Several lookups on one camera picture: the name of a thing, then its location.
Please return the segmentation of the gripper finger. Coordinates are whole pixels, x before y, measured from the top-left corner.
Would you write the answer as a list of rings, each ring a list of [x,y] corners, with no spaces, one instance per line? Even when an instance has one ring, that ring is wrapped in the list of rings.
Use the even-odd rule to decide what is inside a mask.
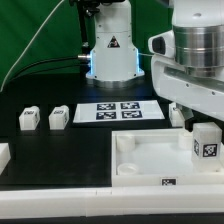
[[[181,116],[181,118],[183,119],[184,122],[186,122],[189,119],[192,119],[194,117],[192,110],[188,107],[177,104],[176,109],[179,112],[179,114],[180,114],[180,116]]]

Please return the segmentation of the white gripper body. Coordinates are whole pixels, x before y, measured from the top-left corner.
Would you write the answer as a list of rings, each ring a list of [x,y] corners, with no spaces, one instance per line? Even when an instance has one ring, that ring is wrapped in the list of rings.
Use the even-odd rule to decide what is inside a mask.
[[[172,29],[148,40],[158,96],[224,121],[224,31]]]

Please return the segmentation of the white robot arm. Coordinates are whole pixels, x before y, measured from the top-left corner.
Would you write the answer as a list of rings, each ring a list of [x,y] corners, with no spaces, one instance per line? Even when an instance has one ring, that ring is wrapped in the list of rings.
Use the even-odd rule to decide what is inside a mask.
[[[173,14],[172,29],[148,40],[155,92],[224,121],[224,0],[161,1]],[[87,80],[112,88],[142,77],[130,1],[97,0],[96,9]]]

